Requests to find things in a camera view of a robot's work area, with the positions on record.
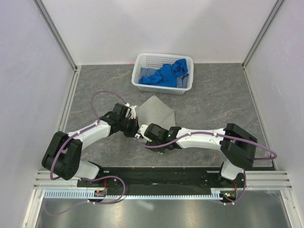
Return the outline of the grey cloth napkin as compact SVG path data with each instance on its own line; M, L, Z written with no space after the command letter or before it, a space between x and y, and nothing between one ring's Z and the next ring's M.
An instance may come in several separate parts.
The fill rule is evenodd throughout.
M171 127L176 125L174 110L168 107L155 95L139 106L137 115L139 126L142 124L157 124L162 128L169 130ZM144 144L147 142L145 139L138 141Z

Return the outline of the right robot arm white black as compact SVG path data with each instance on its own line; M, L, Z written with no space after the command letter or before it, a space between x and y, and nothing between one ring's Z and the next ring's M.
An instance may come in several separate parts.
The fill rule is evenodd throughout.
M171 127L166 130L159 125L143 124L140 135L147 140L145 147L164 153L166 150L203 148L222 152L226 161L218 174L218 183L230 186L242 171L251 169L254 164L257 139L234 123L215 130L192 130Z

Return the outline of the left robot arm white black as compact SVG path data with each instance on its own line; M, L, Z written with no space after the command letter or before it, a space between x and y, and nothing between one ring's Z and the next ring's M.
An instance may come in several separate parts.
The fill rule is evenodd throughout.
M112 111L98 117L87 127L69 133L56 132L42 159L43 168L50 171L50 179L86 178L94 187L101 186L104 175L99 172L100 167L82 160L82 151L117 132L133 138L139 130L137 109L136 105L116 103Z

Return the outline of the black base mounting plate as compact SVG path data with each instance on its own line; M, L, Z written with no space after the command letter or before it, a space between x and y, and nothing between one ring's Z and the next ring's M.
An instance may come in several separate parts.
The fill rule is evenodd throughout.
M96 178L116 176L127 187L131 185L188 185L202 188L242 188L244 174L240 172L234 180L220 175L220 167L102 167Z

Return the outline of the blue checkered cloth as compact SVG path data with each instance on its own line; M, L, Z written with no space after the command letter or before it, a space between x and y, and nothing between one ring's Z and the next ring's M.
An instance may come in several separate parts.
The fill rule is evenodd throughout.
M153 68L141 68L139 84L148 86L162 86L173 88L187 88L189 74L181 75L170 66L164 66L158 70Z

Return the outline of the blue towel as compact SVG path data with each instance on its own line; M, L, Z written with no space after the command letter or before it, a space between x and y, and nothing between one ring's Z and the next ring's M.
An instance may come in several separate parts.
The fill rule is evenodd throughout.
M160 69L141 68L139 84L149 86L163 86L187 88L188 67L186 59L179 59L174 64L163 64Z

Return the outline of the white perforated plastic basket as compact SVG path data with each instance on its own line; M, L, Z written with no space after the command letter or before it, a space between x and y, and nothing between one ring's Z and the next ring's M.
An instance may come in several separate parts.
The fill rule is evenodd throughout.
M140 80L143 77L154 75L157 70L163 67L164 64L173 65L180 59L185 59L188 71L185 75L177 79L178 82L176 87L145 85L140 83ZM193 78L194 64L191 57L169 54L141 53L138 55L135 61L131 82L141 91L182 95L192 88Z

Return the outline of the aluminium corner frame post left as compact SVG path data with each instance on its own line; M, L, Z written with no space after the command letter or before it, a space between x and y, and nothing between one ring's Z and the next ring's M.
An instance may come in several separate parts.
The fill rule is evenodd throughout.
M62 51L62 53L64 54L68 64L71 66L71 68L73 69L73 71L77 71L78 66L75 63L75 61L73 60L70 52L68 51L67 46L65 45L58 29L56 28L46 6L44 5L42 0L33 0L34 4L36 5L37 9L39 10L43 20L45 21L48 29L50 30L52 36L54 37L56 43L58 44L60 50Z

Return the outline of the aluminium corner frame post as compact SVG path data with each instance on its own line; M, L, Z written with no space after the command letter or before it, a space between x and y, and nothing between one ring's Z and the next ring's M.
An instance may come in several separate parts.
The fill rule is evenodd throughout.
M277 14L279 13L281 7L283 6L285 0L276 0L273 7L271 8L265 22L263 23L259 33L257 34L257 37L255 38L251 48L249 49L249 52L247 53L244 61L242 62L242 68L245 70L247 65L249 64L250 60L252 59L254 53L258 49L260 43L262 42L264 36L268 32L270 26L274 22Z
M56 28L46 6L44 5L42 0L33 0L34 4L36 5L37 9L39 10L43 20L45 21L48 29L50 30L52 36L54 37L56 43L58 44L60 50L62 51L62 53L64 54L68 64L71 66L71 68L73 69L73 71L77 71L78 66L75 63L75 61L73 60L70 52L68 51L67 46L65 45L58 29Z

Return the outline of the aluminium corner frame post right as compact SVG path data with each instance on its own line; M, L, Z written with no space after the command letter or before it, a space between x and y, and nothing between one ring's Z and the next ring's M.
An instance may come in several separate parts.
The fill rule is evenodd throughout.
M257 34L257 37L255 38L251 48L249 49L249 52L247 53L244 61L242 62L242 68L245 70L247 65L249 64L250 60L252 59L254 53L258 49L260 43L262 42L264 36L268 32L270 26L274 22L277 14L279 13L281 7L283 6L285 0L276 0L273 7L271 8L265 22L263 23L259 33Z

